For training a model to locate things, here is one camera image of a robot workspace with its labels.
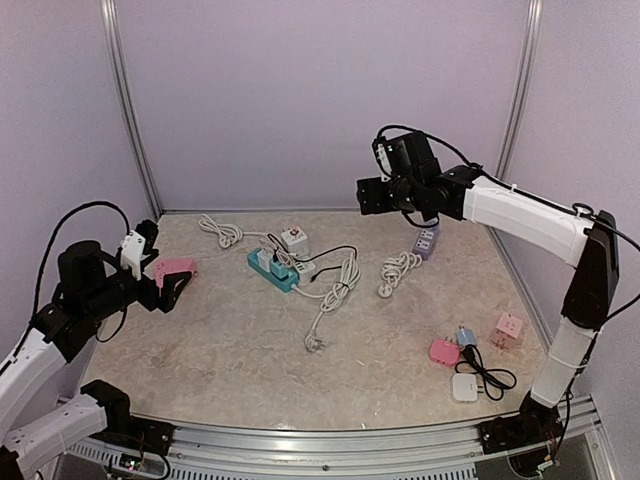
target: purple wall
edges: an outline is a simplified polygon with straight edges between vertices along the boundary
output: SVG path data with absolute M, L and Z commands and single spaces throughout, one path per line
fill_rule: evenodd
M 355 207 L 354 179 L 378 173 L 370 145 L 386 123 L 441 135 L 495 171 L 527 5 L 120 2 L 164 207 Z
M 99 2 L 0 3 L 0 357 L 29 321 L 38 265 L 59 218 L 107 199 L 135 222 L 147 214 L 125 135 Z M 115 250 L 124 226 L 96 209 L 63 229 L 41 305 L 57 280 L 56 256 L 86 238 Z M 89 352 L 43 387 L 24 419 L 74 393 Z
M 544 4 L 531 90 L 510 180 L 548 198 L 614 213 L 640 239 L 640 4 Z M 508 247 L 555 332 L 571 269 L 534 247 Z M 621 243 L 616 304 L 640 291 L 640 254 Z M 583 390 L 593 393 L 622 478 L 637 477 L 640 445 L 640 306 L 611 321 Z

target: tabletop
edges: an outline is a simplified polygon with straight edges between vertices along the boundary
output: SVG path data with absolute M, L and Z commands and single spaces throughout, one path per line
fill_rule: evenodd
M 84 382 L 125 391 L 132 413 L 207 425 L 292 430 L 397 428 L 474 419 L 516 410 L 544 360 L 524 305 L 484 227 L 443 218 L 431 258 L 403 278 L 389 299 L 377 295 L 382 262 L 410 250 L 419 231 L 400 214 L 356 212 L 226 213 L 217 221 L 246 231 L 298 226 L 311 254 L 350 244 L 362 277 L 346 302 L 325 315 L 324 350 L 303 339 L 319 301 L 283 293 L 254 272 L 247 254 L 256 237 L 227 250 L 202 232 L 198 215 L 165 215 L 160 258 L 191 257 L 198 275 L 169 314 L 129 309 L 123 330 L 96 348 Z M 318 259 L 339 265 L 348 253 Z M 323 293 L 337 272 L 306 286 Z M 500 315 L 524 320 L 523 342 L 510 352 L 489 344 Z M 119 322 L 112 317 L 102 336 Z M 500 402 L 452 397 L 453 370 L 429 360 L 436 338 L 473 330 L 487 367 L 517 376 Z

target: pink power adapter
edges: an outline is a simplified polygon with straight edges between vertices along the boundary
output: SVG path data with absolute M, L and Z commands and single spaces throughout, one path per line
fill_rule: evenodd
M 460 347 L 455 343 L 440 338 L 435 339 L 429 349 L 429 358 L 431 361 L 444 365 L 445 367 L 455 367 L 459 357 Z

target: white cable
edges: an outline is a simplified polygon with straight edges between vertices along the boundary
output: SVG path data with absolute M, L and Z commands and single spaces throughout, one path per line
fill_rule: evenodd
M 296 262 L 295 255 L 284 250 L 282 248 L 282 245 L 279 245 L 276 241 L 272 240 L 267 235 L 268 234 L 265 233 L 258 239 L 258 241 L 260 242 L 260 246 L 272 255 L 275 253 L 278 261 L 282 265 L 287 268 L 292 268 Z
M 218 235 L 218 243 L 222 248 L 229 248 L 231 245 L 235 245 L 245 235 L 266 235 L 265 232 L 243 232 L 237 225 L 233 223 L 218 223 L 207 214 L 200 216 L 198 225 L 200 225 L 202 231 Z
M 356 287 L 358 280 L 360 280 L 360 267 L 358 266 L 355 254 L 351 253 L 349 258 L 342 262 L 340 280 L 335 282 L 331 287 L 331 290 L 327 293 L 323 295 L 315 295 L 300 290 L 295 285 L 293 286 L 293 289 L 300 295 L 307 298 L 322 299 L 322 302 L 320 303 L 320 312 L 318 312 L 318 315 L 311 324 L 311 328 L 304 338 L 304 346 L 308 352 L 315 353 L 325 347 L 325 343 L 317 334 L 318 323 L 320 323 L 320 319 L 325 313 L 331 313 L 340 308 L 340 305 L 342 305 L 344 299 L 349 295 L 349 292 Z
M 398 257 L 387 258 L 382 264 L 380 276 L 384 283 L 378 288 L 378 295 L 389 298 L 393 290 L 398 288 L 400 280 L 409 270 L 422 265 L 422 257 L 415 253 L 402 252 Z

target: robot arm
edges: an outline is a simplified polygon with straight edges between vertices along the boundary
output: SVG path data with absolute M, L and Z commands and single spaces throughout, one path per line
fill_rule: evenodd
M 58 257 L 60 283 L 51 303 L 31 320 L 16 349 L 0 364 L 0 480 L 31 478 L 69 445 L 98 432 L 131 436 L 129 398 L 102 381 L 49 415 L 9 431 L 17 416 L 55 372 L 70 363 L 102 322 L 134 302 L 169 312 L 195 274 L 156 266 L 157 281 L 144 269 L 157 258 L 158 227 L 145 220 L 129 232 L 116 257 L 95 241 L 71 245 Z M 107 276 L 105 264 L 115 269 Z
M 401 211 L 405 216 L 419 212 L 425 221 L 438 214 L 469 220 L 533 243 L 576 269 L 560 328 L 520 414 L 487 422 L 481 430 L 486 453 L 544 441 L 557 428 L 556 405 L 584 369 L 597 333 L 608 320 L 619 278 L 615 220 L 604 211 L 593 215 L 578 205 L 568 209 L 509 188 L 468 163 L 454 147 L 424 132 L 406 130 L 411 133 L 391 140 L 379 134 L 374 141 L 383 175 L 358 180 L 363 215 Z M 442 172 L 428 138 L 451 148 L 467 164 Z

